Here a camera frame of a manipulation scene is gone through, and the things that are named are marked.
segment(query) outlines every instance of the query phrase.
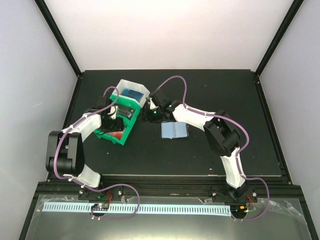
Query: black platform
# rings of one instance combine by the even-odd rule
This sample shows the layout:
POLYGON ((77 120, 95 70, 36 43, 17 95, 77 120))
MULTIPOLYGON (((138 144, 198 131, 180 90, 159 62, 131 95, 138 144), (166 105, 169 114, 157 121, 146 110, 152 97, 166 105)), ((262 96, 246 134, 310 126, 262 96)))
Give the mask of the black platform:
MULTIPOLYGON (((226 110, 250 135, 241 153, 248 176, 280 176, 278 160, 250 70, 87 70, 76 96, 70 123, 96 105, 97 98, 120 79, 145 85, 151 92, 164 80, 181 75, 187 81, 186 103, 209 112, 226 110)), ((173 79, 163 89, 172 99, 182 99, 184 85, 173 79)), ((204 132, 192 127, 189 138, 160 139, 159 125, 138 120, 125 145, 98 139, 84 142, 86 164, 105 175, 225 175, 222 161, 209 147, 204 132)))

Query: white plastic container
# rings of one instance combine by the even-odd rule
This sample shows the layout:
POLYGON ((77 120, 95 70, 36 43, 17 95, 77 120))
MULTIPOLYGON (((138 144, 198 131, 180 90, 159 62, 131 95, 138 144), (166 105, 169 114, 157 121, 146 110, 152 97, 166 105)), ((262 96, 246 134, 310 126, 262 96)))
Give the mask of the white plastic container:
MULTIPOLYGON (((119 95, 122 98, 126 98, 126 99, 129 99, 129 100, 134 100, 141 108, 144 106, 144 104, 146 102, 146 97, 148 97, 149 94, 150 94, 150 91, 144 85, 136 83, 136 82, 124 80, 124 79, 121 79, 119 81, 119 83, 116 86, 116 88, 119 90, 119 95), (125 91, 125 89, 133 90, 133 91, 139 92, 139 93, 141 93, 143 95, 140 98, 140 100, 138 101, 138 100, 136 100, 136 99, 134 99, 132 97, 128 97, 128 96, 122 95, 122 93, 125 91)), ((117 91, 114 90, 112 92, 112 95, 117 96, 117 91)))

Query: blue object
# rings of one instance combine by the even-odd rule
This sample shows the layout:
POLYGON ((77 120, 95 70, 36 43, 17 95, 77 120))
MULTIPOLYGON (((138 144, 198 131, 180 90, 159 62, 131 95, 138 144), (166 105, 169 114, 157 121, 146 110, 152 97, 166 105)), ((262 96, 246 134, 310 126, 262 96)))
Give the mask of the blue object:
POLYGON ((163 122, 161 123, 161 138, 177 139, 189 136, 187 124, 185 122, 163 122))
POLYGON ((129 88, 125 88, 122 91, 121 95, 131 99, 135 99, 138 103, 140 103, 140 100, 143 97, 143 94, 141 92, 134 91, 129 88))

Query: red object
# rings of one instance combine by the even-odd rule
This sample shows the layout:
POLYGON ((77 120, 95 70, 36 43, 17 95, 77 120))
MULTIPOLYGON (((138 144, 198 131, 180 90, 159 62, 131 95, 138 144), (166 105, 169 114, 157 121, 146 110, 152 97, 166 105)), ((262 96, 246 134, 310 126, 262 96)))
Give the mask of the red object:
POLYGON ((253 205, 257 207, 257 204, 255 204, 255 202, 252 201, 251 197, 249 197, 248 194, 246 194, 245 196, 246 196, 247 199, 249 199, 250 203, 253 203, 253 205))
POLYGON ((109 204, 110 204, 113 197, 112 193, 110 191, 107 191, 105 194, 109 194, 109 204))
POLYGON ((122 136, 124 135, 124 131, 107 132, 107 134, 121 140, 122 136))

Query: white cable tray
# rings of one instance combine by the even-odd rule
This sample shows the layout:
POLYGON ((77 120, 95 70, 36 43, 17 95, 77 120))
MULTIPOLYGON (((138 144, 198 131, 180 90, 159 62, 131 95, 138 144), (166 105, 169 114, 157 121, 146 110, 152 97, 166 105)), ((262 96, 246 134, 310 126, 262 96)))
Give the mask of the white cable tray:
MULTIPOLYGON (((89 213, 95 203, 85 202, 45 202, 43 212, 89 213)), ((109 209, 95 210, 94 213, 132 214, 137 204, 111 203, 109 209)), ((216 215, 231 216, 230 206, 225 205, 171 205, 140 204, 137 214, 168 215, 216 215)))

